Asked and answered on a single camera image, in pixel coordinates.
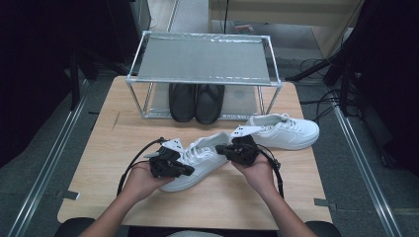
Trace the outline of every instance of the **black cable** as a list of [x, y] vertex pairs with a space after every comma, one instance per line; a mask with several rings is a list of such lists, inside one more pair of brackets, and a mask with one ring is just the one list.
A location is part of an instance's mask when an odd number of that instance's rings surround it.
[[140, 162], [137, 162], [137, 163], [135, 163], [135, 161], [136, 161], [136, 159], [138, 159], [138, 157], [145, 151], [145, 150], [147, 150], [150, 146], [152, 146], [152, 145], [154, 145], [154, 144], [156, 144], [156, 143], [163, 143], [163, 142], [165, 142], [165, 141], [167, 141], [166, 139], [164, 139], [163, 137], [160, 137], [160, 138], [158, 138], [157, 140], [153, 140], [153, 141], [151, 141], [150, 143], [148, 143], [146, 146], [144, 146], [144, 148], [142, 148], [139, 152], [138, 152], [138, 154], [136, 154], [135, 155], [135, 157], [132, 159], [132, 161], [129, 163], [129, 165], [128, 165], [128, 167], [126, 167], [126, 171], [124, 172], [124, 174], [121, 176], [121, 179], [120, 179], [120, 184], [118, 185], [118, 191], [117, 191], [117, 196], [121, 193], [121, 191], [123, 190], [123, 186], [124, 186], [124, 183], [125, 183], [125, 181], [126, 181], [126, 175], [128, 174], [128, 172], [129, 172], [129, 170], [134, 166], [134, 165], [136, 165], [136, 164], [138, 164], [138, 163], [141, 163], [141, 161]]
[[225, 33], [225, 29], [227, 28], [227, 15], [228, 15], [228, 3], [230, 1], [227, 0], [227, 6], [225, 7], [225, 17], [224, 17], [224, 33]]
[[266, 159], [268, 159], [269, 164], [271, 165], [272, 169], [275, 172], [275, 175], [277, 176], [278, 192], [280, 193], [281, 197], [284, 198], [284, 182], [280, 174], [281, 163], [278, 162], [271, 150], [269, 150], [266, 146], [260, 144], [256, 144], [256, 147], [247, 143], [237, 143], [235, 145], [246, 146], [250, 149], [256, 149], [257, 151], [259, 151], [259, 153], [265, 156]]

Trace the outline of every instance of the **shoe toe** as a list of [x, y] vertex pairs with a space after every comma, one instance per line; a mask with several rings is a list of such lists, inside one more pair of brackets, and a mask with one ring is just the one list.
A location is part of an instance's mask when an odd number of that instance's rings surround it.
[[196, 85], [169, 85], [169, 109], [171, 117], [179, 122], [190, 121], [194, 117]]
[[224, 86], [199, 85], [195, 117], [199, 123], [212, 124], [221, 114]]

